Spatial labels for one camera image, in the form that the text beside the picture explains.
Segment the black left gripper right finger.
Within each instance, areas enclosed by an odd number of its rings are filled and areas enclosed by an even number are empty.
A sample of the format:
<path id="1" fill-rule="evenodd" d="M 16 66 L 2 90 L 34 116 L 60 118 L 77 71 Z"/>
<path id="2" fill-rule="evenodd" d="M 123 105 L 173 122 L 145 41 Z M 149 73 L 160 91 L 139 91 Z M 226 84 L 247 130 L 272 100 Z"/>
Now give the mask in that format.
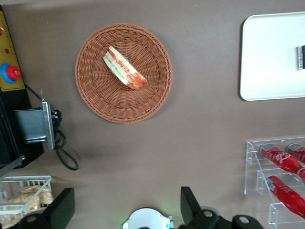
<path id="1" fill-rule="evenodd" d="M 181 187 L 180 210 L 183 224 L 178 229 L 232 229 L 214 210 L 202 209 L 190 187 Z"/>

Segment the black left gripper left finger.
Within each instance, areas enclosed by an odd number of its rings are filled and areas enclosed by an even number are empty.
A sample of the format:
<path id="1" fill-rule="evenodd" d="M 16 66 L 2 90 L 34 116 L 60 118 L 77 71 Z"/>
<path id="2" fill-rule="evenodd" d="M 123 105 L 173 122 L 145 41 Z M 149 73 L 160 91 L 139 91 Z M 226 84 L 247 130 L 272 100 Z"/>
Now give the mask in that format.
<path id="1" fill-rule="evenodd" d="M 65 229 L 75 213 L 73 188 L 65 188 L 42 212 L 21 219 L 15 229 Z"/>

